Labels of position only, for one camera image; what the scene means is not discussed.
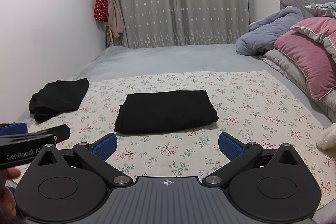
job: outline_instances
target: pink pillow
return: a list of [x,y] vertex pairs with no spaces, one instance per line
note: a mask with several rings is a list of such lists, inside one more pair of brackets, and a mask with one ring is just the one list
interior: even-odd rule
[[274,48],[287,55],[302,70],[313,99],[320,100],[336,87],[336,63],[321,44],[289,31],[275,41]]
[[290,30],[302,33],[323,45],[336,62],[336,19],[310,17],[295,24]]

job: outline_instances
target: pink towel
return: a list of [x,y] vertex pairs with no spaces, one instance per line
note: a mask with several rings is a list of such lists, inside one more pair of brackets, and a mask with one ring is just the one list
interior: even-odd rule
[[113,36],[117,38],[120,36],[121,33],[124,32],[124,24],[123,21],[121,20],[119,9],[114,0],[109,0],[108,12],[109,12],[109,28],[112,30]]

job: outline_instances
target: metal screw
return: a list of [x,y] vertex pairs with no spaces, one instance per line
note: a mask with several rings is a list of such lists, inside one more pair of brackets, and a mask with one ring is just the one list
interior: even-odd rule
[[218,184],[221,183],[222,179],[218,176],[209,176],[205,179],[205,181],[210,184]]
[[126,184],[130,181],[130,178],[127,176],[117,176],[113,181],[118,184]]

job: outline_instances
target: triangular cutout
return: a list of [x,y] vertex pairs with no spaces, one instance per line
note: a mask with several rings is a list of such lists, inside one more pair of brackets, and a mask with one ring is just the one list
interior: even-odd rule
[[297,165],[296,160],[294,159],[292,153],[289,150],[285,150],[282,153],[279,163]]
[[57,163],[57,160],[56,160],[56,158],[55,158],[53,152],[51,152],[51,151],[47,151],[47,152],[43,155],[43,157],[42,157],[42,159],[40,160],[40,162],[39,162],[38,165],[41,166],[41,165],[48,165],[48,164],[55,164],[55,163]]

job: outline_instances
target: black garment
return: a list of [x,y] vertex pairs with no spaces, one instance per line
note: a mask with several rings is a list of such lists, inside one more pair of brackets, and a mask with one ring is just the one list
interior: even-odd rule
[[29,102],[29,111],[36,122],[45,122],[50,118],[79,108],[89,82],[86,78],[77,81],[59,81],[48,83]]
[[127,95],[120,106],[115,132],[147,134],[175,132],[218,120],[205,90],[176,90]]

